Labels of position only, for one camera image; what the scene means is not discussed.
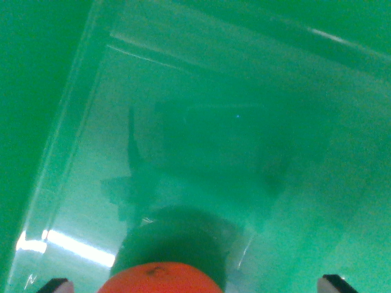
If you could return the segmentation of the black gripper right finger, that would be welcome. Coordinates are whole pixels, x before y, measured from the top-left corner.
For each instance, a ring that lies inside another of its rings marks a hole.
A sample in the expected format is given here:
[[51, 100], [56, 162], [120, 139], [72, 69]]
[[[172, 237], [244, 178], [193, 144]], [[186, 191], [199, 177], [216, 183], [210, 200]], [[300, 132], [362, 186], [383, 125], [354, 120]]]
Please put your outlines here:
[[326, 274], [317, 281], [317, 293], [358, 293], [358, 291], [340, 275]]

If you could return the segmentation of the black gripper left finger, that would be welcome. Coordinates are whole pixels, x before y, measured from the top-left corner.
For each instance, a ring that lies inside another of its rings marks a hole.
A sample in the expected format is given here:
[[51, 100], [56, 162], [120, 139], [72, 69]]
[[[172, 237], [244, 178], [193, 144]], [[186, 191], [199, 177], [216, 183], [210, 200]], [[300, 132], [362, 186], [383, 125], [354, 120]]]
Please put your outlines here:
[[37, 293], [74, 293], [74, 284], [67, 278], [53, 278], [43, 285]]

